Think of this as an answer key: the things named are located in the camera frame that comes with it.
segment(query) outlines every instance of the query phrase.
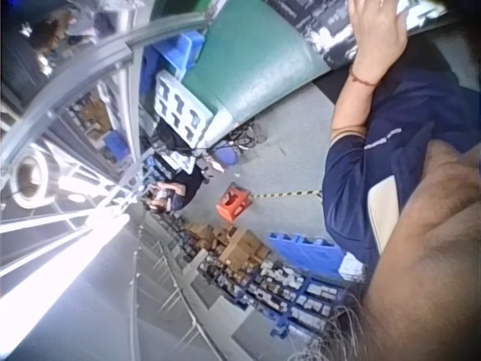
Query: blue crate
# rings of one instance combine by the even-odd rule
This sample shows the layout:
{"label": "blue crate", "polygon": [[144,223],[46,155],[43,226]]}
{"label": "blue crate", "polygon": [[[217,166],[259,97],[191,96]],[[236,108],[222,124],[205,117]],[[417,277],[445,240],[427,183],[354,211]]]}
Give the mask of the blue crate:
{"label": "blue crate", "polygon": [[117,162],[130,154],[129,146],[117,130],[113,130],[104,138],[105,147],[108,148]]}
{"label": "blue crate", "polygon": [[185,32],[152,46],[159,51],[181,73],[197,62],[205,37],[199,32]]}
{"label": "blue crate", "polygon": [[343,279],[339,268],[344,253],[338,245],[321,238],[309,239],[283,233],[271,233],[268,240],[272,248],[293,266],[333,280]]}

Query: cardboard box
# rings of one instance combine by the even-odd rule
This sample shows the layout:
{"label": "cardboard box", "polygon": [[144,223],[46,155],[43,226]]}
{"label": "cardboard box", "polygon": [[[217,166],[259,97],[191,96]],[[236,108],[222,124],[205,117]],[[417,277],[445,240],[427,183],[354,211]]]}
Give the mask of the cardboard box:
{"label": "cardboard box", "polygon": [[197,242],[197,245],[200,248],[204,248],[205,250],[209,250],[212,248],[212,244],[209,241],[206,241],[205,239],[201,239],[199,242]]}
{"label": "cardboard box", "polygon": [[219,261],[225,263],[233,271],[241,269],[248,260],[249,254],[237,244],[230,244],[219,256]]}
{"label": "cardboard box", "polygon": [[262,246],[262,242],[248,229],[232,227],[228,231],[227,238],[229,244],[237,244],[250,256],[253,256],[258,248]]}
{"label": "cardboard box", "polygon": [[186,231],[190,233],[190,235],[197,239],[204,239],[209,243],[215,239],[213,235],[213,227],[209,226],[208,224],[203,223],[189,223],[186,227]]}
{"label": "cardboard box", "polygon": [[256,253],[254,253],[254,256],[261,259],[262,261],[260,263],[262,263],[264,262],[264,259],[266,259],[266,257],[268,256],[269,252],[271,252],[271,250],[262,244],[257,249]]}
{"label": "cardboard box", "polygon": [[228,230],[222,227],[214,227],[213,229],[213,236],[219,240],[220,243],[224,244],[225,246],[228,245],[227,239],[227,232]]}

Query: white stripe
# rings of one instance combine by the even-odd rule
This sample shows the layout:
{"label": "white stripe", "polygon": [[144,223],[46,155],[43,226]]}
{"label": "white stripe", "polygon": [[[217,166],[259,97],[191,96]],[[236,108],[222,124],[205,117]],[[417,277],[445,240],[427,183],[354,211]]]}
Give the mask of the white stripe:
{"label": "white stripe", "polygon": [[365,150],[371,149],[371,148],[377,147],[378,145],[387,143],[388,139],[390,139],[394,134],[401,133],[402,131],[403,131],[403,129],[401,129],[401,128],[394,129],[394,130],[390,131],[389,134],[386,137],[381,138],[379,141],[375,141],[374,143],[366,145],[364,147],[364,149]]}

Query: blue pallet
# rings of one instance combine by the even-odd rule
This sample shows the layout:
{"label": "blue pallet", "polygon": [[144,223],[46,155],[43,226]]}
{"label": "blue pallet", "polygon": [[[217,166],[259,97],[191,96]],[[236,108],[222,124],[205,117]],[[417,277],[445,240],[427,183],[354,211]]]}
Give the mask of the blue pallet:
{"label": "blue pallet", "polygon": [[343,280],[339,268],[344,253],[338,245],[321,238],[308,239],[284,233],[271,233],[268,240],[272,248],[293,266],[332,280]]}

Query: yellow and black tape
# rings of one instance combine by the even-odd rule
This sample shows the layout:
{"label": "yellow and black tape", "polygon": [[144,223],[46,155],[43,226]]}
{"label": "yellow and black tape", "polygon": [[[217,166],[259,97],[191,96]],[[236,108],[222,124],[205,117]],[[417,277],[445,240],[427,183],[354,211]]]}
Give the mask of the yellow and black tape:
{"label": "yellow and black tape", "polygon": [[321,190],[302,190],[300,192],[284,192],[284,193],[264,193],[264,194],[251,194],[250,198],[279,198],[279,197],[293,197],[293,196],[318,196],[322,200]]}

